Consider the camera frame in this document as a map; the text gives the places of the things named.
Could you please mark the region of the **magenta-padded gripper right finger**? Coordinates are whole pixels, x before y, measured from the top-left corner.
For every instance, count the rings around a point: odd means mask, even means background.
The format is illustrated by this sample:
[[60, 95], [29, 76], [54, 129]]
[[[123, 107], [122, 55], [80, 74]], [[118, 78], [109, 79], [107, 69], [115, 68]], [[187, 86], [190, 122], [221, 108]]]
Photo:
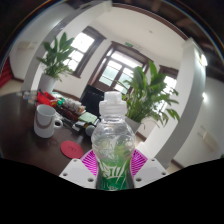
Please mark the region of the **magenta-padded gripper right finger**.
[[135, 188], [141, 188], [168, 175], [156, 158], [147, 158], [137, 149], [130, 161], [130, 173]]

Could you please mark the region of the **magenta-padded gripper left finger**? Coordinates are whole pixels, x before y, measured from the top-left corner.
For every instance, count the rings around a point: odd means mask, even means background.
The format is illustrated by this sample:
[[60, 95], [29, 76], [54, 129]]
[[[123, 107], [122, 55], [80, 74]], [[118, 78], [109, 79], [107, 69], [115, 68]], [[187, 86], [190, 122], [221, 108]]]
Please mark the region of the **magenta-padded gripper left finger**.
[[60, 177], [78, 186], [95, 189], [97, 183], [98, 164], [92, 150], [80, 159], [72, 159], [61, 172]]

